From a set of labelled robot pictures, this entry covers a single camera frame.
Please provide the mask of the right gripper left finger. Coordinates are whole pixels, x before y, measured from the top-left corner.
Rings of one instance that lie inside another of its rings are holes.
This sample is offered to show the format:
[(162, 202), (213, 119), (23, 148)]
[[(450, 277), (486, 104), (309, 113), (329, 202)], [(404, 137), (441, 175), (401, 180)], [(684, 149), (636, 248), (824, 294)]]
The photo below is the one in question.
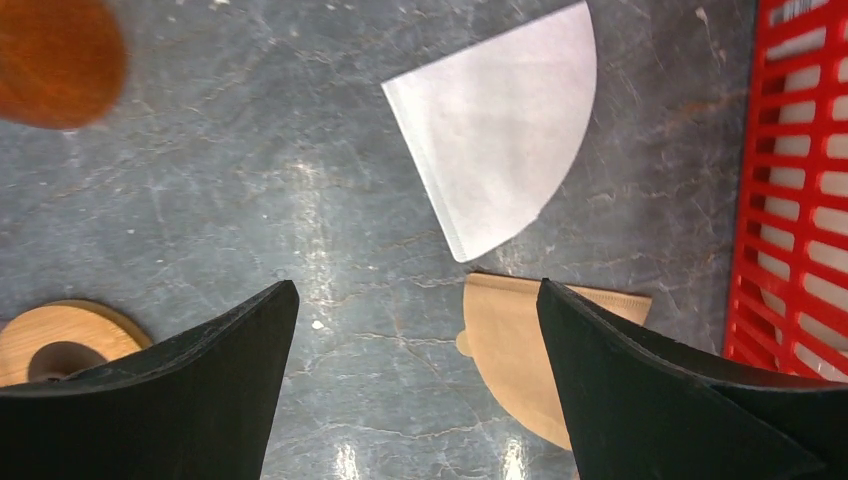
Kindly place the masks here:
[(299, 310), (290, 281), (140, 352), (1, 391), (5, 479), (257, 479)]

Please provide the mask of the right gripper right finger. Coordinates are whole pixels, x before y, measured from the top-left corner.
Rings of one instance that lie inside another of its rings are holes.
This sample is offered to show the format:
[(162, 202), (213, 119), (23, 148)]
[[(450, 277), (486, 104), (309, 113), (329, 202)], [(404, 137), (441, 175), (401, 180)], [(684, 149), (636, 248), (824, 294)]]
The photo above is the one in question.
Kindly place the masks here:
[(541, 334), (584, 479), (843, 479), (847, 387), (692, 348), (543, 280)]

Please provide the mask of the light wooden ring holder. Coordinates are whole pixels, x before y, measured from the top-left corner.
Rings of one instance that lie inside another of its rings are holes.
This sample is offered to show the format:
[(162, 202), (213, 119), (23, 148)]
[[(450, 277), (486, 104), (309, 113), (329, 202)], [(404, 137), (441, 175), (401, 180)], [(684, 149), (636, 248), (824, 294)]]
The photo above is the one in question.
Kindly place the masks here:
[(1, 329), (3, 387), (61, 380), (153, 344), (123, 313), (80, 299), (28, 310)]

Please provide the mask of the white paper coffee filter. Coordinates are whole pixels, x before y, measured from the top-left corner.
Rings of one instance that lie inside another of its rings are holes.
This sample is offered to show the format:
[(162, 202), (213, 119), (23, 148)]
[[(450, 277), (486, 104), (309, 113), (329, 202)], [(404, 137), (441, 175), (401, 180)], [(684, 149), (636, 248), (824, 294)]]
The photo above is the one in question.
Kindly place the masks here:
[(383, 84), (456, 261), (538, 218), (577, 157), (596, 88), (583, 1)]

